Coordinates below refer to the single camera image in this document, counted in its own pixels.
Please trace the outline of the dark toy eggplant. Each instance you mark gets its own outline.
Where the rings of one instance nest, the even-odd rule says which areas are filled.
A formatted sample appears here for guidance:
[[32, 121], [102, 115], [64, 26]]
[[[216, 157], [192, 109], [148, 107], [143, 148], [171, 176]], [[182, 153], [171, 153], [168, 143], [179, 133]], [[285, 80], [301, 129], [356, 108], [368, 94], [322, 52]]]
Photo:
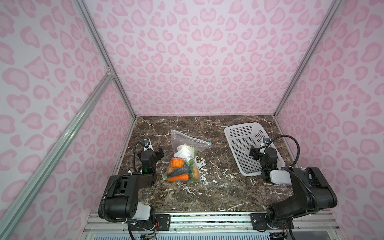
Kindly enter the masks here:
[[171, 173], [167, 175], [168, 179], [174, 178], [177, 176], [188, 174], [190, 175], [192, 173], [192, 170], [190, 166], [183, 166], [182, 168], [175, 168]]

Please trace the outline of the clear zip top bag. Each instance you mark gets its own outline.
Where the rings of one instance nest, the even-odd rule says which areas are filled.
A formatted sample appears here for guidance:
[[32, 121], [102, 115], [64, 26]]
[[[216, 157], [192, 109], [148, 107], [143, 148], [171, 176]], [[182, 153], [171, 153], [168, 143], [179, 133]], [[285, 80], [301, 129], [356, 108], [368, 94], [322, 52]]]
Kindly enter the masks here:
[[211, 143], [189, 137], [179, 131], [171, 131], [174, 154], [163, 174], [168, 182], [200, 182], [201, 174], [197, 165], [199, 153], [211, 147]]

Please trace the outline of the orange toy carrot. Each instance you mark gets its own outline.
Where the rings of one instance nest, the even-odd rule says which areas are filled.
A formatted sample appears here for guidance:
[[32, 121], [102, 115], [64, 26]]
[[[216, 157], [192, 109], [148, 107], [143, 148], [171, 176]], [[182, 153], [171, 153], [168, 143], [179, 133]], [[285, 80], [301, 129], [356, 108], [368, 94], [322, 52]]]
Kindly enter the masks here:
[[189, 181], [189, 180], [190, 180], [190, 176], [188, 174], [183, 174], [183, 175], [175, 176], [175, 177], [172, 177], [172, 178], [167, 178], [167, 181], [171, 181], [171, 182], [174, 182], [174, 181]]

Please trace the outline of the green toy lettuce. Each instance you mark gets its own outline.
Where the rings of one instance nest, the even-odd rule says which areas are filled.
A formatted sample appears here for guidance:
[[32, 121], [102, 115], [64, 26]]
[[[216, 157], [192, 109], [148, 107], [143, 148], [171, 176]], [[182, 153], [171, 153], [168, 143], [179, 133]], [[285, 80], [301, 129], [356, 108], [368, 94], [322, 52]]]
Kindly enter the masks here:
[[180, 145], [177, 147], [176, 153], [174, 153], [174, 158], [180, 158], [187, 161], [194, 160], [198, 155], [198, 150], [189, 145]]

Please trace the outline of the brown toy bread roll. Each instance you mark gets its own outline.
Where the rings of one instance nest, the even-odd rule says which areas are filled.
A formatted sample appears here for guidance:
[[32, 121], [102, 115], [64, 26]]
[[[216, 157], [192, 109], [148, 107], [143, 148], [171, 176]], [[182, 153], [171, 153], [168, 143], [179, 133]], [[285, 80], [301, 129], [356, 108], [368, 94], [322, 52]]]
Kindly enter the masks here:
[[197, 180], [200, 177], [200, 172], [197, 168], [193, 168], [193, 179]]

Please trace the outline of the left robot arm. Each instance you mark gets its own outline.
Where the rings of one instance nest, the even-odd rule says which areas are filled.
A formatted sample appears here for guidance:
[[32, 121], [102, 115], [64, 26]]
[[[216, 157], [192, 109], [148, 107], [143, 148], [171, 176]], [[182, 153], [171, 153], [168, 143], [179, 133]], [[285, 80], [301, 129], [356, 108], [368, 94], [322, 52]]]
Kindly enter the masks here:
[[139, 190], [153, 187], [157, 180], [157, 161], [164, 157], [163, 148], [151, 148], [139, 153], [140, 172], [111, 176], [99, 205], [99, 217], [110, 223], [141, 223], [152, 227], [155, 210], [139, 202]]

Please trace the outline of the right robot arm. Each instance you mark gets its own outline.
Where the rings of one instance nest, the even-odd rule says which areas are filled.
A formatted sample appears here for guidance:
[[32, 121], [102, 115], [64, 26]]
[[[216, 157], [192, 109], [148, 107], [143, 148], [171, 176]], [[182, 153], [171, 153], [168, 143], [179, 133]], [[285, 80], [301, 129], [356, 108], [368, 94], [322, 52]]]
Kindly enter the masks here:
[[291, 231], [295, 219], [336, 207], [337, 196], [319, 168], [277, 169], [277, 150], [268, 145], [251, 147], [250, 156], [260, 162], [264, 180], [272, 182], [273, 174], [282, 173], [288, 177], [293, 189], [292, 196], [270, 204], [264, 216], [250, 214], [254, 230], [264, 233], [287, 228]]

